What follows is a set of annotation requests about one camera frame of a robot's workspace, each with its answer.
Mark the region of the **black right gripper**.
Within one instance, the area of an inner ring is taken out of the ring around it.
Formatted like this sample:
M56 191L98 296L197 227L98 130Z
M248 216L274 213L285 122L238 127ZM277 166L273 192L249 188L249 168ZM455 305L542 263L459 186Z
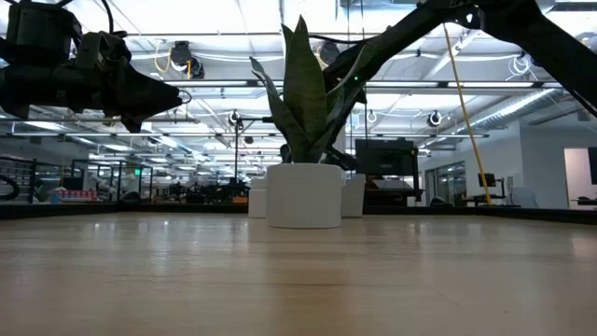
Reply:
M356 103L367 101L365 83L355 71L349 71L344 77L333 74L331 70L324 71L326 84L326 132L324 138L333 140L324 151L324 163L336 165L343 171L354 171L357 160L345 151L345 136L337 135L337 129L346 120L346 115ZM282 163L292 162L291 148L288 144L280 147Z

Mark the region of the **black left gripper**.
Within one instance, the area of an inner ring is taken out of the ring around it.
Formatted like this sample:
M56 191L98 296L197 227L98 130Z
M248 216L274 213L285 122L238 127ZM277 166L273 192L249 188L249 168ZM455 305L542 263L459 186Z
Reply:
M102 110L121 116L130 133L141 132L142 123L161 112L179 107L180 90L124 68L92 70L74 66L10 65L1 70L1 107L19 119L28 119L32 105Z

